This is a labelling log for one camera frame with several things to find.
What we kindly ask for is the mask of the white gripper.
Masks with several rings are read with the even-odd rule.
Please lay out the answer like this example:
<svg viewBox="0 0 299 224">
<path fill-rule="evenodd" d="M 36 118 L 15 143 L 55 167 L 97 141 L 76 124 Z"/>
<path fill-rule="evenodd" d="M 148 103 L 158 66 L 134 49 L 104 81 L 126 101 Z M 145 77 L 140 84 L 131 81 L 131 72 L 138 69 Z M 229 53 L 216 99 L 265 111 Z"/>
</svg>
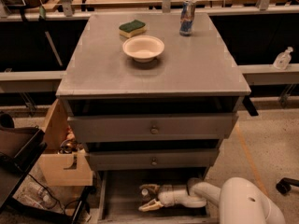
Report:
<svg viewBox="0 0 299 224">
<path fill-rule="evenodd" d="M 157 184 L 143 184 L 140 189 L 146 189 L 147 191 L 157 194 L 158 200 L 152 199 L 148 203 L 145 203 L 138 207 L 141 212 L 155 211 L 160 208 L 170 207 L 175 205 L 185 205 L 189 194 L 187 188 L 184 185 L 162 185 Z"/>
</svg>

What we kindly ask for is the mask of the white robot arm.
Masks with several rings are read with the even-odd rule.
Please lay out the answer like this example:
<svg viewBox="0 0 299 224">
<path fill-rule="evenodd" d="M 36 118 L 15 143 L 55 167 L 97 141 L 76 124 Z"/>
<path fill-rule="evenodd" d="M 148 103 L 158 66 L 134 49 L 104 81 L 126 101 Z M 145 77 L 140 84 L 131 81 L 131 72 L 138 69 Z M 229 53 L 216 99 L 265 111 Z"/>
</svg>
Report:
<svg viewBox="0 0 299 224">
<path fill-rule="evenodd" d="M 155 195 L 138 208 L 141 212 L 178 204 L 199 208 L 211 202 L 219 208 L 220 224 L 286 224 L 277 205 L 241 177 L 229 178 L 220 188 L 199 178 L 190 178 L 186 185 L 144 184 L 139 188 L 144 198 Z"/>
</svg>

